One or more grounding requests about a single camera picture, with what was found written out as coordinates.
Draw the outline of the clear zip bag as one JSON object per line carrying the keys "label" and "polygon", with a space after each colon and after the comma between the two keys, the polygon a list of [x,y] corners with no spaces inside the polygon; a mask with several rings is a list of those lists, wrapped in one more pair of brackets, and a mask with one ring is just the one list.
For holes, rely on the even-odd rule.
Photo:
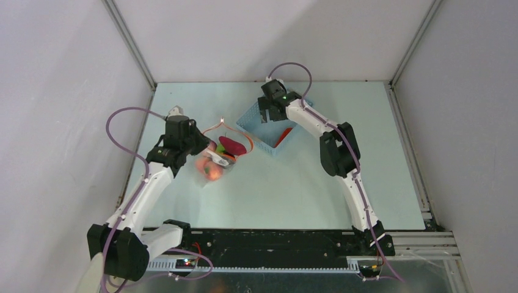
{"label": "clear zip bag", "polygon": [[[248,155],[254,149],[254,142],[253,142],[253,140],[245,132],[242,132],[242,131],[240,131],[240,130],[238,130],[236,128],[233,128],[230,125],[228,125],[225,122],[224,117],[221,117],[219,122],[216,123],[215,125],[213,125],[213,126],[209,127],[208,129],[204,130],[202,132],[202,134],[204,136],[206,136],[207,138],[209,138],[210,141],[211,140],[215,141],[217,145],[220,144],[219,143],[219,137],[220,136],[226,136],[226,137],[228,137],[230,139],[233,139],[233,140],[243,144],[245,146],[245,148],[247,149],[247,153],[246,154],[244,154],[242,156],[233,156],[233,157],[236,158],[236,162],[234,164],[229,163],[229,161],[227,161],[225,159],[225,157],[224,157],[225,154],[232,156],[231,154],[228,154],[226,151],[225,151],[224,154],[218,154],[218,153],[216,153],[216,151],[215,151],[214,154],[208,154],[208,153],[203,153],[203,151],[202,151],[200,154],[195,156],[194,167],[195,167],[196,159],[199,158],[199,157],[202,157],[202,156],[208,157],[208,158],[210,158],[212,160],[212,162],[209,162],[208,164],[220,165],[224,169],[224,174],[223,174],[223,176],[220,179],[222,179],[226,174],[228,174],[229,172],[232,171],[232,169],[237,164],[239,158]],[[195,167],[195,170],[198,172],[198,176],[199,176],[198,179],[197,179],[197,183],[201,187],[204,187],[204,186],[206,186],[209,183],[216,182],[216,181],[209,181],[209,180],[207,180],[206,176],[201,174],[196,169],[196,167]]]}

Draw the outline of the orange peach toy fruit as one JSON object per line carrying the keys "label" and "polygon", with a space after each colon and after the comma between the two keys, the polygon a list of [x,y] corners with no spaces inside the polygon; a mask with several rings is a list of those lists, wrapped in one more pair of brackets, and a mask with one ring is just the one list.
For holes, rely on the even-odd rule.
{"label": "orange peach toy fruit", "polygon": [[224,174],[224,169],[220,165],[217,165],[217,164],[215,164],[215,165],[206,164],[206,166],[204,167],[204,171],[205,171],[205,176],[206,176],[207,180],[209,180],[209,181],[217,181]]}

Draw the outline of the dark red toy fruit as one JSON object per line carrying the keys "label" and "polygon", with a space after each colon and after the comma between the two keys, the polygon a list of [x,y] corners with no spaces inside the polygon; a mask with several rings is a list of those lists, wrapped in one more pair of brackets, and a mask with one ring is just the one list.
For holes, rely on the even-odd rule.
{"label": "dark red toy fruit", "polygon": [[220,136],[219,143],[224,147],[225,151],[232,156],[242,156],[247,153],[247,149],[243,144],[226,136]]}

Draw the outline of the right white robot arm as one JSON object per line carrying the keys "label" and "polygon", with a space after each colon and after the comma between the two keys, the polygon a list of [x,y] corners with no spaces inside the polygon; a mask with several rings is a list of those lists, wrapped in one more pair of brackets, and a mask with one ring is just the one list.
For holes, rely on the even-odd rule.
{"label": "right white robot arm", "polygon": [[355,246],[363,255],[373,254],[385,237],[385,229],[370,205],[361,179],[360,151],[352,126],[338,124],[314,110],[282,81],[266,78],[258,98],[262,123],[289,120],[305,129],[319,142],[319,158],[324,171],[338,179],[351,215]]}

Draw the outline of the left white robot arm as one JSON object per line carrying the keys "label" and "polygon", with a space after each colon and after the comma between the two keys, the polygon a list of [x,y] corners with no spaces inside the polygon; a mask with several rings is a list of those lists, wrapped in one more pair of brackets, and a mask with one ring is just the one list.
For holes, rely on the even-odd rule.
{"label": "left white robot arm", "polygon": [[89,253],[104,256],[104,274],[128,281],[138,281],[148,263],[169,249],[178,254],[191,251],[193,238],[185,233],[188,223],[166,220],[144,233],[144,224],[188,156],[201,153],[209,139],[198,129],[195,120],[184,115],[169,115],[165,133],[145,159],[145,171],[133,194],[102,225],[93,224],[87,232]]}

